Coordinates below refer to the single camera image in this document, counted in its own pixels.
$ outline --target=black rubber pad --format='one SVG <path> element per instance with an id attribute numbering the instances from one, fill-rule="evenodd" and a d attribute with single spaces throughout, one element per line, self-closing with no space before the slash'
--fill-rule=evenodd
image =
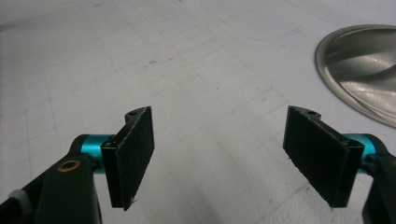
<path id="1" fill-rule="evenodd" d="M 320 114 L 289 106 L 283 148 L 330 207 L 346 207 L 364 145 L 320 120 Z"/>
<path id="2" fill-rule="evenodd" d="M 154 150 L 151 107 L 129 112 L 125 121 L 125 126 L 114 138 L 102 145 L 102 155 L 111 204 L 127 210 Z"/>

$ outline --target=brass screw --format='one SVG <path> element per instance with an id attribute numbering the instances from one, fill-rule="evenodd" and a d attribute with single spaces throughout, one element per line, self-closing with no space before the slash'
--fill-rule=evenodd
<path id="1" fill-rule="evenodd" d="M 79 167 L 79 164 L 80 164 L 79 161 L 65 161 L 64 163 L 58 166 L 58 171 L 62 173 L 69 172 L 77 169 Z"/>

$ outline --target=teal metal part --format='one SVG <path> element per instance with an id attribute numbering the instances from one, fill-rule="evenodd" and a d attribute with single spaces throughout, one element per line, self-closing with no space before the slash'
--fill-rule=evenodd
<path id="1" fill-rule="evenodd" d="M 95 161 L 99 162 L 100 164 L 100 168 L 94 171 L 95 174 L 105 173 L 101 145 L 107 141 L 110 136 L 111 134 L 91 134 L 82 144 L 81 153 L 88 153 Z"/>
<path id="2" fill-rule="evenodd" d="M 351 140 L 356 140 L 364 145 L 364 151 L 363 151 L 363 154 L 361 155 L 361 167 L 364 165 L 368 165 L 368 162 L 366 160 L 367 157 L 369 155 L 376 154 L 375 146 L 372 143 L 372 141 L 366 135 L 364 135 L 362 133 L 345 133 L 344 137 L 351 139 Z"/>

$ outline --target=white surface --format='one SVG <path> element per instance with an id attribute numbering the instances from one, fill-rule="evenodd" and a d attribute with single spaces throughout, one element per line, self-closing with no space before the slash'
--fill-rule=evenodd
<path id="1" fill-rule="evenodd" d="M 337 29 L 396 22 L 393 0 L 0 1 L 0 201 L 81 133 L 116 133 L 152 105 L 156 150 L 124 213 L 95 177 L 105 223 L 361 223 L 321 200 L 282 149 L 288 105 L 340 133 L 395 131 L 321 82 L 314 53 Z"/>

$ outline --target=stainless steel bowl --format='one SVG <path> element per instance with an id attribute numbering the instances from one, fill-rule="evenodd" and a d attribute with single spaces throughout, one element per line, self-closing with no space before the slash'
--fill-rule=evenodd
<path id="1" fill-rule="evenodd" d="M 327 87 L 342 101 L 396 128 L 396 26 L 335 31 L 318 45 L 316 63 Z"/>

